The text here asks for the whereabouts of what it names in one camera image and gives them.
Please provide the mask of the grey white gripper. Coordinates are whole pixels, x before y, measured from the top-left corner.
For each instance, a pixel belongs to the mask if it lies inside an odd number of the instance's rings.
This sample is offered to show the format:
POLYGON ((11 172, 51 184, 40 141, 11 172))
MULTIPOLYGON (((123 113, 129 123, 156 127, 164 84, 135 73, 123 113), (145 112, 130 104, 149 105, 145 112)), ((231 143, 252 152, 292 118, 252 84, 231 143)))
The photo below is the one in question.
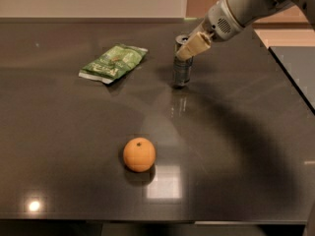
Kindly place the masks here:
POLYGON ((220 0, 212 6, 193 33, 176 52, 180 61, 186 61, 211 48, 213 41, 228 41, 244 30, 230 11, 228 0, 220 0))

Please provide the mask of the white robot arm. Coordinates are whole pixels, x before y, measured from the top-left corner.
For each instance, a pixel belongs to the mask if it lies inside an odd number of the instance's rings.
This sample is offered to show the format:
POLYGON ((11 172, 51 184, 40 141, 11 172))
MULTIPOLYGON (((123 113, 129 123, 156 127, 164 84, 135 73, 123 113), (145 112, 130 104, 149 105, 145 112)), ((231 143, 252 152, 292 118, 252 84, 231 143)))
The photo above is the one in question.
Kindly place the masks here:
POLYGON ((175 57, 186 61, 208 50, 213 42, 230 40, 253 22, 291 6, 297 6, 310 26, 315 26, 315 0, 220 0, 188 34, 175 57))

